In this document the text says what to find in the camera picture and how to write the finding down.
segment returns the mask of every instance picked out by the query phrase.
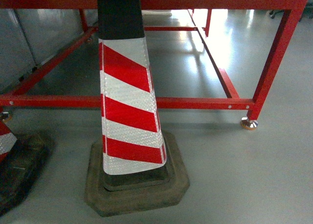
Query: red and white striped traffic cone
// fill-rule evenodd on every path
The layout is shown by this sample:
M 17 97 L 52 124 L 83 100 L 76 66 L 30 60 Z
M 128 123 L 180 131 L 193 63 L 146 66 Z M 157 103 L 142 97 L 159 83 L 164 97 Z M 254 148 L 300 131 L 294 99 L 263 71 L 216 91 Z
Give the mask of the red and white striped traffic cone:
M 17 138 L 14 134 L 0 121 L 0 162 L 4 160 L 16 142 Z
M 120 8 L 127 4 L 127 11 Z M 99 6 L 105 14 L 99 15 L 103 169 L 124 175 L 159 168 L 166 150 L 140 2 L 110 0 Z

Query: red metal frame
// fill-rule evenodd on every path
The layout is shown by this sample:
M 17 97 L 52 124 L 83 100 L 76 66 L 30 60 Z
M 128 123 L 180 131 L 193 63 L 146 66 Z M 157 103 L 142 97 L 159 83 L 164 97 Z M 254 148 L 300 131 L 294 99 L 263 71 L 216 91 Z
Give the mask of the red metal frame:
M 170 9 L 208 9 L 206 27 L 146 27 L 148 31 L 197 31 L 204 44 L 213 67 L 228 98 L 156 98 L 157 106 L 166 109 L 219 109 L 219 110 L 248 110 L 250 120 L 256 120 L 268 95 L 270 86 L 278 71 L 287 46 L 295 27 L 301 17 L 307 0 L 141 0 L 144 10 Z M 1 8 L 14 9 L 97 9 L 97 0 L 0 0 Z M 282 9 L 285 10 L 278 31 L 270 49 L 260 81 L 252 99 L 239 97 L 226 71 L 218 68 L 208 49 L 206 37 L 209 32 L 212 9 Z M 81 45 L 96 31 L 88 28 L 84 35 L 75 41 L 68 49 L 51 59 L 42 68 L 29 76 L 12 92 L 0 95 L 1 106 L 23 107 L 69 107 L 69 108 L 98 108 L 100 96 L 43 96 L 25 95 L 41 78 L 48 74 L 73 50 Z

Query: white reflective stripe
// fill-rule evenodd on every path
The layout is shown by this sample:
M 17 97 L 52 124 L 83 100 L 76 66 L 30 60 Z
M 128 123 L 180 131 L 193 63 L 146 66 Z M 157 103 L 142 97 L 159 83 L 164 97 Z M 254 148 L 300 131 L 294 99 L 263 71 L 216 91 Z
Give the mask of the white reflective stripe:
M 106 95 L 106 75 L 103 70 L 100 70 L 100 92 Z
M 146 38 L 124 39 L 124 40 L 101 40 L 105 46 L 115 50 L 117 53 L 144 66 L 149 67 L 149 58 Z
M 107 138 L 140 146 L 160 148 L 163 145 L 162 132 L 141 130 L 102 118 L 102 134 Z
M 134 161 L 127 159 L 120 159 L 116 157 L 108 156 L 103 153 L 103 169 L 104 172 L 110 175 L 123 175 L 133 174 L 146 170 L 157 169 L 162 167 L 163 164 L 155 164 L 142 161 Z
M 14 146 L 17 138 L 12 133 L 0 136 L 0 155 L 9 152 Z
M 149 93 L 100 71 L 101 93 L 117 102 L 155 113 L 157 101 L 154 91 Z

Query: gray floor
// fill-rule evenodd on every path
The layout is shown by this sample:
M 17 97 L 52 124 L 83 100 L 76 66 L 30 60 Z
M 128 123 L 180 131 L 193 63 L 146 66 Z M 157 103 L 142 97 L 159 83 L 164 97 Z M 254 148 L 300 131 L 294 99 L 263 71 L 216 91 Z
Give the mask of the gray floor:
M 184 15 L 149 15 L 145 23 L 185 25 Z M 266 11 L 213 11 L 210 47 L 241 97 L 252 97 L 280 19 Z M 196 32 L 146 36 L 157 96 L 225 97 Z M 94 38 L 30 94 L 98 95 Z M 0 223 L 312 224 L 312 44 L 313 20 L 304 17 L 254 132 L 239 125 L 243 111 L 159 111 L 191 182 L 173 207 L 99 217 L 84 203 L 84 187 L 90 146 L 101 136 L 100 111 L 15 109 L 14 132 L 45 131 L 56 148 L 28 198 Z

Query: cone base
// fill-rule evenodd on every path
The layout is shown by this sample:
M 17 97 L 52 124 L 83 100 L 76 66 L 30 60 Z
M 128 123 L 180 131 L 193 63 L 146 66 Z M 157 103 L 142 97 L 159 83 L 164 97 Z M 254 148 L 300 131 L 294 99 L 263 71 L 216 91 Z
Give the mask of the cone base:
M 53 143 L 39 135 L 16 135 L 18 141 L 0 164 L 0 216 L 26 198 Z
M 167 162 L 160 168 L 133 174 L 109 175 L 104 172 L 103 185 L 108 191 L 130 190 L 165 184 L 173 176 L 173 166 Z
M 109 217 L 151 210 L 180 202 L 189 187 L 189 178 L 174 136 L 167 132 L 162 133 L 167 149 L 167 162 L 163 169 L 157 172 L 158 176 L 155 178 L 158 179 L 153 181 L 148 179 L 145 183 L 144 180 L 139 180 L 136 174 L 133 174 L 134 178 L 131 179 L 130 174 L 127 175 L 129 177 L 126 181 L 118 184 L 119 190 L 115 191 L 109 191 L 104 187 L 106 175 L 102 168 L 102 141 L 92 145 L 85 201 L 100 216 Z

